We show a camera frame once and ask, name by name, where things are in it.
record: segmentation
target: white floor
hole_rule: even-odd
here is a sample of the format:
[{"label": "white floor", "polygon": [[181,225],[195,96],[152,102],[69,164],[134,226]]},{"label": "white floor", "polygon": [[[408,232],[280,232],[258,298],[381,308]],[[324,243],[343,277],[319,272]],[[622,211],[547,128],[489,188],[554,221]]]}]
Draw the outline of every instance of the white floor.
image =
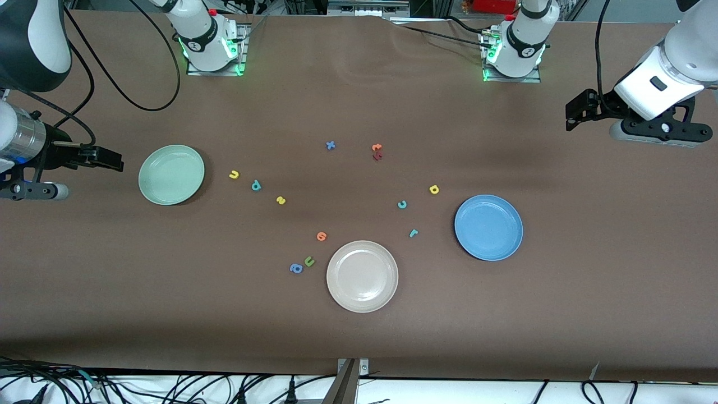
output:
[{"label": "white floor", "polygon": [[[194,392],[205,386],[216,377],[208,377],[184,392],[178,400],[188,399]],[[311,376],[296,378],[297,384]],[[112,377],[116,382],[142,391],[153,392],[164,396],[176,383],[174,376],[118,376]],[[11,379],[0,380],[4,385]],[[207,404],[225,404],[230,394],[237,391],[242,380],[241,376],[232,376],[230,382],[220,381],[209,387],[198,397]],[[297,397],[323,398],[329,390],[333,378],[309,383],[297,390]],[[275,376],[259,383],[247,394],[248,404],[269,404],[274,398],[286,391],[289,376]],[[361,380],[358,389],[357,404],[371,404],[385,399],[388,404],[436,404],[436,403],[482,403],[482,404],[530,404],[536,396],[542,382],[493,382],[493,381],[440,381],[440,380]],[[29,400],[43,386],[43,382],[20,380],[0,391],[0,404],[12,404],[19,400]],[[627,404],[633,385],[630,383],[597,383],[605,404]],[[73,387],[77,397],[82,396]],[[598,403],[598,399],[590,388],[589,396]],[[94,403],[104,403],[98,390],[93,390],[91,397]],[[145,398],[125,394],[130,404],[160,404],[159,398]],[[122,404],[111,395],[113,404]],[[685,384],[640,384],[635,396],[635,404],[714,404],[718,401],[716,385],[685,385]],[[540,404],[589,404],[581,393],[579,382],[550,382],[544,390]],[[43,404],[65,404],[65,399],[57,387],[47,390]]]}]

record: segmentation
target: metallic cylinder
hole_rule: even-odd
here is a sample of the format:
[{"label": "metallic cylinder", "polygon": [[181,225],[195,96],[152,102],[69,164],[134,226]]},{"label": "metallic cylinder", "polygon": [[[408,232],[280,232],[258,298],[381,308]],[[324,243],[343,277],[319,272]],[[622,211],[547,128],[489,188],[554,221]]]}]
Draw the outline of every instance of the metallic cylinder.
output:
[{"label": "metallic cylinder", "polygon": [[0,101],[0,158],[24,164],[45,145],[45,125],[24,109]]}]

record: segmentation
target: plate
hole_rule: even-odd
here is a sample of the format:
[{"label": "plate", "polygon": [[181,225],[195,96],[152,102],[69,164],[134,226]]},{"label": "plate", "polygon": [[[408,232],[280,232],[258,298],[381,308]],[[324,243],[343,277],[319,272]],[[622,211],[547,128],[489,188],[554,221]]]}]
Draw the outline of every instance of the plate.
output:
[{"label": "plate", "polygon": [[454,218],[454,231],[461,247],[485,261],[508,258],[523,239],[518,212],[495,195],[476,195],[462,203]]},{"label": "plate", "polygon": [[139,190],[158,205],[184,202],[200,189],[205,162],[197,151],[181,144],[155,150],[139,170]]},{"label": "plate", "polygon": [[380,244],[359,240],[337,250],[327,267],[327,287],[339,306],[354,313],[377,311],[396,292],[399,271]]}]

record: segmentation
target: table surface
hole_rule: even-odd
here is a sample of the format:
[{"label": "table surface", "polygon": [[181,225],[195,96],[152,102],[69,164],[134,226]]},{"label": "table surface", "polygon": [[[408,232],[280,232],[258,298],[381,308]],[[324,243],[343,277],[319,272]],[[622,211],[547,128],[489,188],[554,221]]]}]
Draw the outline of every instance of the table surface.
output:
[{"label": "table surface", "polygon": [[[75,14],[131,97],[169,98],[172,61],[140,14]],[[421,26],[471,38],[445,22]],[[606,24],[604,82],[668,28]],[[718,141],[618,142],[608,120],[566,132],[565,103],[595,87],[594,32],[558,24],[541,84],[484,83],[471,45],[374,17],[269,17],[243,77],[183,76],[157,113],[125,102],[79,47],[97,89],[78,116],[122,153],[125,172],[55,170],[44,179],[66,183],[66,201],[0,201],[0,350],[83,366],[314,374],[369,357],[380,375],[576,380],[600,361],[604,379],[714,379]],[[87,89],[75,63],[47,97],[69,109]],[[59,119],[22,95],[10,101]],[[694,121],[718,127],[716,111],[701,94]],[[144,159],[167,144],[194,147],[207,168],[179,206],[153,205],[137,185]],[[482,193],[523,219],[521,248],[501,262],[476,260],[454,237],[458,206]],[[393,300],[369,314],[339,307],[325,280],[333,252],[358,239],[399,267]],[[288,271],[307,255],[314,267]]]}]

